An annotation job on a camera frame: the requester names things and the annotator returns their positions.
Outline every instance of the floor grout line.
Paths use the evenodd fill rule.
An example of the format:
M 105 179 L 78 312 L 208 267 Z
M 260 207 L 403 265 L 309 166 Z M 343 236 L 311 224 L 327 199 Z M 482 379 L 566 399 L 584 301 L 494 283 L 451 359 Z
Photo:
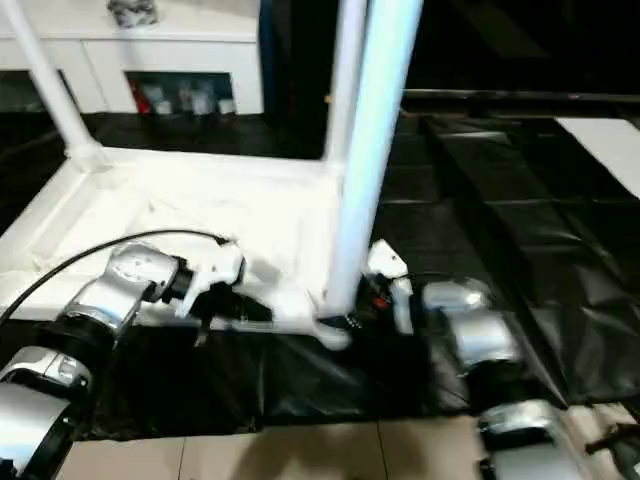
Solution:
M 184 458 L 184 449 L 187 445 L 187 437 L 182 437 L 182 449 L 180 450 L 180 461 L 178 462 L 178 478 L 176 480 L 180 480 L 182 476 L 182 459 Z
M 384 453 L 384 445 L 382 443 L 382 433 L 380 432 L 380 422 L 376 422 L 376 431 L 378 432 L 378 445 L 380 445 L 380 454 L 382 455 L 382 465 L 384 467 L 384 476 L 389 480 L 389 468 L 387 467 L 387 457 Z

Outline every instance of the white tray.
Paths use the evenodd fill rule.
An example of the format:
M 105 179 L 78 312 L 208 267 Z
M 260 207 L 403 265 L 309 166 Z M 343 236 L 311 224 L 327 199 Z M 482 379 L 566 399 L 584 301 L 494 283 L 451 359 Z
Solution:
M 312 304 L 321 302 L 338 197 L 334 177 L 320 162 L 103 151 L 106 163 L 99 171 L 83 172 L 68 160 L 0 237 L 0 251 L 10 252 L 0 258 L 1 305 L 87 247 L 159 228 L 236 238 L 247 256 L 247 286 L 254 293 L 286 285 L 307 292 Z M 194 267 L 213 248 L 211 240 L 189 235 L 144 241 L 187 258 Z M 109 254 L 97 253 L 71 266 L 13 317 L 54 318 L 103 271 Z

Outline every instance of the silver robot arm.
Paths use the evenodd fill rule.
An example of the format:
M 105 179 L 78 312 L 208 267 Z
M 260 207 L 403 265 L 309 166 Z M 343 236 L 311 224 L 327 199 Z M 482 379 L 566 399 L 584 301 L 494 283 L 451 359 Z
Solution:
M 36 345 L 0 370 L 1 480 L 55 476 L 141 304 L 183 299 L 192 276 L 180 258 L 125 245 L 44 327 Z

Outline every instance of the white panel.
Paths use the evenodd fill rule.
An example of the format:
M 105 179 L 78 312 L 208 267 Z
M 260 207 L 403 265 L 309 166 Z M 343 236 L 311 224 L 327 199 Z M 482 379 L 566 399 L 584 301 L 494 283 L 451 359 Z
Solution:
M 135 112 L 124 71 L 229 73 L 239 114 L 261 113 L 257 44 L 161 41 L 86 41 L 110 111 Z
M 559 118 L 557 121 L 640 198 L 640 131 L 636 127 L 626 120 L 611 118 Z

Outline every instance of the black plastic sheet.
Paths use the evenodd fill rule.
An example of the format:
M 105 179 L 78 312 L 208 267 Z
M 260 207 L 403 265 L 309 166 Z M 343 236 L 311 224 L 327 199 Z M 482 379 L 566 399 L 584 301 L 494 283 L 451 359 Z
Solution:
M 146 147 L 171 126 L 170 119 L 149 129 L 114 118 L 90 122 L 107 144 Z M 238 139 L 253 136 L 254 147 L 247 141 L 237 153 L 286 153 L 286 136 L 255 118 L 224 129 L 236 129 L 227 143 L 215 133 L 198 142 L 236 153 Z M 26 187 L 22 203 L 2 210 L 3 224 L 60 164 L 61 143 L 49 140 L 49 147 L 45 140 L 15 151 L 20 142 L 4 143 L 0 168 Z M 180 149 L 184 138 L 162 142 Z M 18 174 L 19 165 L 36 159 L 48 165 L 46 174 Z M 449 276 L 487 283 L 528 359 L 522 380 L 535 379 L 558 405 L 582 404 L 640 394 L 636 212 L 640 201 L 553 121 L 401 118 L 373 238 L 386 239 L 405 259 L 417 292 Z M 467 387 L 443 333 L 425 315 L 415 326 L 414 337 L 373 332 L 343 352 L 312 338 L 223 332 L 193 348 L 195 330 L 135 327 L 114 358 L 86 438 L 468 411 Z M 29 344 L 37 328 L 7 324 L 0 361 Z

